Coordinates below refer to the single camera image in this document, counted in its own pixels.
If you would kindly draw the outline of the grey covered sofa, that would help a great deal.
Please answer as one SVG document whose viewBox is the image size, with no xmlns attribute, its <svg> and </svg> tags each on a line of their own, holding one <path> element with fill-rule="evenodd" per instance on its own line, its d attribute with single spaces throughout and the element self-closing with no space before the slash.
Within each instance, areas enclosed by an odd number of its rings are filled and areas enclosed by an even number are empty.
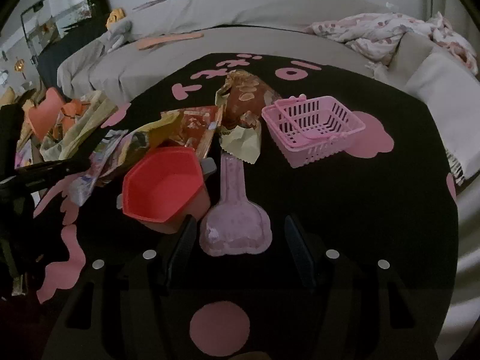
<svg viewBox="0 0 480 360">
<path fill-rule="evenodd" d="M 106 128 L 127 130 L 106 162 L 114 176 L 149 150 L 134 134 L 161 112 L 216 106 L 227 74 L 245 70 L 280 99 L 332 96 L 365 123 L 337 154 L 382 165 L 379 180 L 416 177 L 425 187 L 456 188 L 479 176 L 479 81 L 432 41 L 408 33 L 391 63 L 374 63 L 336 41 L 306 33 L 315 22 L 361 13 L 360 0 L 170 0 L 133 13 L 128 41 L 106 52 L 107 31 L 66 58 L 57 72 L 63 93 L 102 91 L 118 111 Z M 202 33 L 139 50 L 136 41 Z M 261 115 L 258 178 L 268 167 L 293 169 Z"/>
</svg>

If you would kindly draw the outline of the trash bin with yellow bag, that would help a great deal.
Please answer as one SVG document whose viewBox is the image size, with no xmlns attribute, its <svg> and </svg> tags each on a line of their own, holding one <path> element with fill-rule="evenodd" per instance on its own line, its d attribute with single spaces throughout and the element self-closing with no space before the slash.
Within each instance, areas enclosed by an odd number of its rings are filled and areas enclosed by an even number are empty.
<svg viewBox="0 0 480 360">
<path fill-rule="evenodd" d="M 44 137 L 40 153 L 44 161 L 57 161 L 71 158 L 77 152 L 79 145 L 97 128 L 103 124 L 113 113 L 118 111 L 114 104 L 100 90 L 92 91 L 79 100 L 90 101 L 89 109 L 66 132 L 63 133 L 58 119 L 55 126 Z"/>
</svg>

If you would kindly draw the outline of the pink plastic basket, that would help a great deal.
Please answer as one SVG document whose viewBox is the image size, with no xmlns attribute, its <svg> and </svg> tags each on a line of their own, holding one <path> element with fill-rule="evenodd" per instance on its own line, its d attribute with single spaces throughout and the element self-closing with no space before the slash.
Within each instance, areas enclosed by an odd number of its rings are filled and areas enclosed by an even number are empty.
<svg viewBox="0 0 480 360">
<path fill-rule="evenodd" d="M 365 123 L 332 96 L 278 99 L 262 118 L 279 150 L 298 168 L 350 148 Z"/>
</svg>

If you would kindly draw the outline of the brown bread wrapper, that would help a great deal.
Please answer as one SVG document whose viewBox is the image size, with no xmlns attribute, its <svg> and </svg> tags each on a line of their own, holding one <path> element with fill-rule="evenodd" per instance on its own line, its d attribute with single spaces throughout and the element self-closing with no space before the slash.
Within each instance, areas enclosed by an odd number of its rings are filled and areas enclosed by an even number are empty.
<svg viewBox="0 0 480 360">
<path fill-rule="evenodd" d="M 254 164 L 260 156 L 262 110 L 280 98 L 258 76 L 245 70 L 229 72 L 216 92 L 216 105 L 223 111 L 220 147 L 241 161 Z"/>
</svg>

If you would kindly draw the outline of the orange snack bag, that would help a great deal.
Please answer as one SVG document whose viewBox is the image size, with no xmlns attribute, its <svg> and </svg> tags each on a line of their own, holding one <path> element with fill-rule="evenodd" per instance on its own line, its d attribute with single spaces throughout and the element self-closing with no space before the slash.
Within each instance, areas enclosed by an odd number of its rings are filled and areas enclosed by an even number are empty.
<svg viewBox="0 0 480 360">
<path fill-rule="evenodd" d="M 60 110 L 59 123 L 63 133 L 66 133 L 89 109 L 90 101 L 73 99 Z"/>
</svg>

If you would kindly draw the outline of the red lid pink container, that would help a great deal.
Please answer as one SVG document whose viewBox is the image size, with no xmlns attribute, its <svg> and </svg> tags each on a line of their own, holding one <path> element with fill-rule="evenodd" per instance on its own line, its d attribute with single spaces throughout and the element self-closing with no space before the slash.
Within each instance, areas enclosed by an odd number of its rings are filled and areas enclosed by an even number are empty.
<svg viewBox="0 0 480 360">
<path fill-rule="evenodd" d="M 191 148 L 157 148 L 123 180 L 123 213 L 158 233 L 178 233 L 186 216 L 199 220 L 210 206 L 203 170 Z"/>
</svg>

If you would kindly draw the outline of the pink long shoehorn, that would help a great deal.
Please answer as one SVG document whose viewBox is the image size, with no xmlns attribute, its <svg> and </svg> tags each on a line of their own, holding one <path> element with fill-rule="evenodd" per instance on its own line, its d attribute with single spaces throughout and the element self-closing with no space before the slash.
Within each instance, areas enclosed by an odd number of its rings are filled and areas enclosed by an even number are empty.
<svg viewBox="0 0 480 360">
<path fill-rule="evenodd" d="M 151 47 L 155 47 L 160 44 L 174 42 L 174 41 L 185 41 L 191 39 L 202 38 L 202 33 L 185 33 L 185 34 L 170 34 L 162 35 L 161 37 L 147 37 L 140 39 L 135 42 L 137 49 L 146 50 Z"/>
</svg>

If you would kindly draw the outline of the red plastic kids chair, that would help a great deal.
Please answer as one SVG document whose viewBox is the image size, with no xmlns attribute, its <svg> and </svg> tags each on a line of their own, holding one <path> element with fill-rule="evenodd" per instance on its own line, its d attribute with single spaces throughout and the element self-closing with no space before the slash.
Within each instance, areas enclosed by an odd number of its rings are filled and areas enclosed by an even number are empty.
<svg viewBox="0 0 480 360">
<path fill-rule="evenodd" d="M 45 99 L 38 106 L 28 110 L 28 122 L 38 141 L 42 141 L 55 126 L 64 104 L 64 97 L 57 88 L 48 88 Z"/>
</svg>

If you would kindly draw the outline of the red foil snack bag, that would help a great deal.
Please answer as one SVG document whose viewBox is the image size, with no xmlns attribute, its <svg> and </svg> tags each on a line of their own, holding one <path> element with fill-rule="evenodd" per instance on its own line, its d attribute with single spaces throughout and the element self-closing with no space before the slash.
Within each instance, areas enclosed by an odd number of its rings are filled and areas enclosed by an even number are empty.
<svg viewBox="0 0 480 360">
<path fill-rule="evenodd" d="M 143 126 L 149 148 L 183 146 L 195 151 L 197 158 L 208 157 L 208 151 L 216 130 L 221 125 L 222 106 L 183 108 L 160 113 L 156 122 Z"/>
</svg>

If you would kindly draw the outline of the glass fish tank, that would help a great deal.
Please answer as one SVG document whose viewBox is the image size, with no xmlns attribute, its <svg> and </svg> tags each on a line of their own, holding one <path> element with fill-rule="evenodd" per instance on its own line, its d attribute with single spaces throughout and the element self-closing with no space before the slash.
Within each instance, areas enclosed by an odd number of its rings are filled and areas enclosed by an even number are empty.
<svg viewBox="0 0 480 360">
<path fill-rule="evenodd" d="M 107 14 L 107 0 L 39 0 L 20 15 L 24 39 L 34 65 L 49 45 Z"/>
</svg>

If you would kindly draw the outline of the orange plush toy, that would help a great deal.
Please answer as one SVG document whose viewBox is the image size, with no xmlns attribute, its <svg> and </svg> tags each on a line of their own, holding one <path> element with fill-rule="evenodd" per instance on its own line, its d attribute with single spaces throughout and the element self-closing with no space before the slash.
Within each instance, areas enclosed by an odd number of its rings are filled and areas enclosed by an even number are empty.
<svg viewBox="0 0 480 360">
<path fill-rule="evenodd" d="M 122 8 L 112 10 L 106 20 L 106 28 L 109 29 L 112 25 L 125 18 L 125 12 Z"/>
</svg>

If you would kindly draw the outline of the purple toy scoop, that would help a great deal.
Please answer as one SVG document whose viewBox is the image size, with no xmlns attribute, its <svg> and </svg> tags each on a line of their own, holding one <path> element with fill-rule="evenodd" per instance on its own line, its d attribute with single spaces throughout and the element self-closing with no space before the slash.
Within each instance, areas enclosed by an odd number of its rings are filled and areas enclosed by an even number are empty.
<svg viewBox="0 0 480 360">
<path fill-rule="evenodd" d="M 272 243 L 266 211 L 247 198 L 242 160 L 223 153 L 220 199 L 201 223 L 199 244 L 212 256 L 261 254 Z"/>
</svg>

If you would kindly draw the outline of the pink floral blanket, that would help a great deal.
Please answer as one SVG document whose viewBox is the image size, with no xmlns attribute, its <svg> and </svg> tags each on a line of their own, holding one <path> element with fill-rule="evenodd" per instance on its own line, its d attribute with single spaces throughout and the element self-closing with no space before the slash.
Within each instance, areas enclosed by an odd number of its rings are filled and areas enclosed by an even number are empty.
<svg viewBox="0 0 480 360">
<path fill-rule="evenodd" d="M 315 22 L 306 33 L 336 41 L 374 63 L 391 63 L 401 39 L 408 33 L 432 41 L 459 60 L 474 75 L 479 73 L 477 53 L 441 13 L 427 21 L 401 13 L 361 13 L 340 20 Z"/>
</svg>

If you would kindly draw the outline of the grey plush toy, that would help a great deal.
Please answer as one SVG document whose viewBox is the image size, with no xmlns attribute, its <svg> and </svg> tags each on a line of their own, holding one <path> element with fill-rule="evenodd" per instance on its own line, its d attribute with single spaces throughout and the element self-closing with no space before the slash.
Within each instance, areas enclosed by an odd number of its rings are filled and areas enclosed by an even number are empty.
<svg viewBox="0 0 480 360">
<path fill-rule="evenodd" d="M 130 37 L 132 23 L 130 20 L 122 19 L 112 24 L 106 34 L 106 52 L 111 53 L 122 47 Z"/>
</svg>

